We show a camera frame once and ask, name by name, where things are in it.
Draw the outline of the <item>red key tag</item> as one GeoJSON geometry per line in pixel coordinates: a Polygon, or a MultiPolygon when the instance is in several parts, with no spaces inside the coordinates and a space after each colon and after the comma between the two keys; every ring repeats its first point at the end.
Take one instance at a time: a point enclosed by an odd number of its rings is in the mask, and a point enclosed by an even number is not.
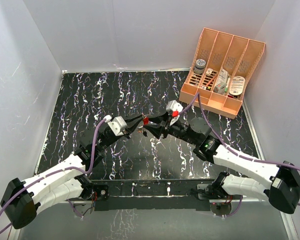
{"type": "Polygon", "coordinates": [[[145,117],[143,119],[143,125],[147,125],[149,123],[149,118],[148,117],[145,117]]]}

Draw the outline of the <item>bunch of small keys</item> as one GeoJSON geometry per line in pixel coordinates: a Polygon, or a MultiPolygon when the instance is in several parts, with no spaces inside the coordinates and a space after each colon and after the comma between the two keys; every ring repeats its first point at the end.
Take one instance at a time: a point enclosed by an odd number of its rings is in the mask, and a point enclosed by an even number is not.
{"type": "Polygon", "coordinates": [[[139,128],[139,129],[137,130],[137,132],[138,132],[139,134],[142,134],[144,137],[147,137],[147,136],[148,136],[147,131],[146,131],[143,127],[139,128]]]}

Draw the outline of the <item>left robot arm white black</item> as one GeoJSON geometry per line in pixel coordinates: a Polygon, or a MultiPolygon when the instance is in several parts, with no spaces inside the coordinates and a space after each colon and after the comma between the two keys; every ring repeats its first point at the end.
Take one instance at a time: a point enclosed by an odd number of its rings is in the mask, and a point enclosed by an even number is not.
{"type": "Polygon", "coordinates": [[[89,199],[94,188],[87,179],[88,174],[103,160],[106,148],[122,137],[130,138],[142,119],[141,114],[105,116],[97,124],[92,141],[81,143],[61,163],[25,180],[12,179],[0,201],[0,212],[6,214],[11,226],[21,229],[40,212],[59,202],[72,198],[89,199]]]}

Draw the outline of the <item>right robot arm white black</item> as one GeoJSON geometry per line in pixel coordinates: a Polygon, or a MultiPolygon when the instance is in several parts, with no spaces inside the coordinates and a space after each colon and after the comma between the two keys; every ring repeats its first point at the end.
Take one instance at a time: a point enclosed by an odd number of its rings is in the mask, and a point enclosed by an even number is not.
{"type": "Polygon", "coordinates": [[[223,166],[243,174],[238,177],[220,173],[214,182],[202,191],[208,196],[223,199],[241,195],[269,202],[277,210],[293,214],[300,204],[300,174],[296,166],[256,159],[232,149],[215,137],[206,121],[193,118],[189,124],[182,123],[168,113],[146,117],[143,127],[156,138],[174,136],[194,145],[194,154],[203,161],[223,166]]]}

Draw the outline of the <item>black marble pattern mat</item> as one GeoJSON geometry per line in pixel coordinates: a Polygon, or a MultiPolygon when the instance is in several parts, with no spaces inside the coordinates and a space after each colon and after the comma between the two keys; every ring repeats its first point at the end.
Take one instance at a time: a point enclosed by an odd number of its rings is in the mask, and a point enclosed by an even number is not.
{"type": "MultiPolygon", "coordinates": [[[[186,71],[68,73],[62,77],[43,152],[42,173],[89,143],[104,116],[156,116],[179,98],[186,71]]],[[[105,150],[92,180],[214,179],[222,166],[200,160],[193,146],[173,136],[157,139],[139,130],[105,150]]]]}

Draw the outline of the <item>grey round jar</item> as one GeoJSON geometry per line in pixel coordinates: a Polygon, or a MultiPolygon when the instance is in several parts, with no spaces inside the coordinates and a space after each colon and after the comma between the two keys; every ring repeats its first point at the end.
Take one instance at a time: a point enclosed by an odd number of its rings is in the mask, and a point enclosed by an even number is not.
{"type": "Polygon", "coordinates": [[[200,74],[203,74],[204,73],[204,71],[205,71],[205,68],[206,68],[206,61],[204,60],[204,59],[197,59],[196,61],[195,61],[195,65],[194,65],[194,68],[193,68],[193,72],[195,73],[195,74],[198,74],[198,75],[200,75],[200,74]]]}

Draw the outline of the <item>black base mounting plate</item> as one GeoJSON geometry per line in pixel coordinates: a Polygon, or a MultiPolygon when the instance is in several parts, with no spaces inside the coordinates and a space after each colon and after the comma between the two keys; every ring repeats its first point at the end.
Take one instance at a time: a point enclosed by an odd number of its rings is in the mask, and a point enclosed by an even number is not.
{"type": "Polygon", "coordinates": [[[229,214],[239,201],[238,195],[203,195],[211,180],[96,180],[95,211],[111,210],[196,210],[229,214]]]}

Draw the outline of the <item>grey green small box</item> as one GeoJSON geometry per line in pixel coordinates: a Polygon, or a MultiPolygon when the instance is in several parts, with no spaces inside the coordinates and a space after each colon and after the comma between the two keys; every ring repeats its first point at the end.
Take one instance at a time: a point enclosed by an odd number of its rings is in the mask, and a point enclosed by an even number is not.
{"type": "Polygon", "coordinates": [[[225,95],[226,94],[226,87],[227,87],[227,84],[224,83],[224,82],[216,84],[214,86],[213,92],[217,93],[217,94],[220,94],[220,95],[225,95]]]}

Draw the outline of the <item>small white card box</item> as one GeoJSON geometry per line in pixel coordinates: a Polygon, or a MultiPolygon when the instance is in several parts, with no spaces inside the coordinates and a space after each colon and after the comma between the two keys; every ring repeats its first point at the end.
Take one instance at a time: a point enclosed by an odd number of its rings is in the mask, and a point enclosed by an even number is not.
{"type": "Polygon", "coordinates": [[[208,68],[205,74],[210,76],[213,73],[213,71],[214,70],[212,68],[208,68]]]}

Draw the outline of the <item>orange pen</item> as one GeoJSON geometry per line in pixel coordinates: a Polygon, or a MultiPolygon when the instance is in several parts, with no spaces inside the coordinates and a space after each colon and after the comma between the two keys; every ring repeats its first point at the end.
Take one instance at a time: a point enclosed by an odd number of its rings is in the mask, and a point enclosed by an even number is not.
{"type": "Polygon", "coordinates": [[[215,80],[215,78],[217,77],[217,75],[214,75],[213,77],[211,77],[211,78],[204,78],[204,80],[203,80],[203,86],[204,87],[208,87],[209,85],[211,85],[212,84],[212,82],[215,80]]]}

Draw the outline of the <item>white paper packets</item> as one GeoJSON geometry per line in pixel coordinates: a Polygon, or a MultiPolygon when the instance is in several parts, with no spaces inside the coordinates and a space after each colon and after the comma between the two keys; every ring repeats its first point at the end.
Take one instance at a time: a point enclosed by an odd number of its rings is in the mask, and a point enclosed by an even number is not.
{"type": "Polygon", "coordinates": [[[220,72],[219,72],[219,75],[217,77],[217,80],[216,80],[216,84],[220,84],[220,83],[226,83],[227,84],[227,82],[229,80],[229,77],[230,77],[230,75],[229,75],[228,71],[221,68],[220,72]]]}

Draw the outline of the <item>orange plastic file organizer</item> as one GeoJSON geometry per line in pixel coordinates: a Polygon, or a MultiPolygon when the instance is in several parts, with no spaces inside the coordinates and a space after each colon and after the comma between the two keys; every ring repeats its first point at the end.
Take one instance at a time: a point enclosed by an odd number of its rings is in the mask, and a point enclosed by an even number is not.
{"type": "Polygon", "coordinates": [[[196,107],[235,119],[265,49],[264,42],[203,28],[179,100],[189,104],[199,94],[196,107]]]}

